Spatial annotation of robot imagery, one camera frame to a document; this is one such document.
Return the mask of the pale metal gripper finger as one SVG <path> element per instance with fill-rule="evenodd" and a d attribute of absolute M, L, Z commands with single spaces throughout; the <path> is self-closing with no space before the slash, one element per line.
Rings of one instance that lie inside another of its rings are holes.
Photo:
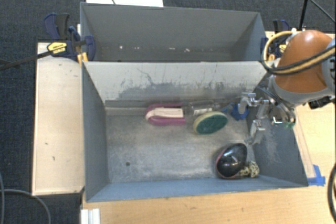
<path fill-rule="evenodd" d="M 245 143 L 248 145 L 260 144 L 264 131 L 265 128 L 262 125 L 262 121 L 253 120 L 250 126 L 249 135 L 245 139 Z"/>
<path fill-rule="evenodd" d="M 240 96 L 240 102 L 238 103 L 238 113 L 245 113 L 248 107 L 260 107 L 267 108 L 268 100 L 263 98 L 256 98 L 256 93 L 243 92 Z"/>

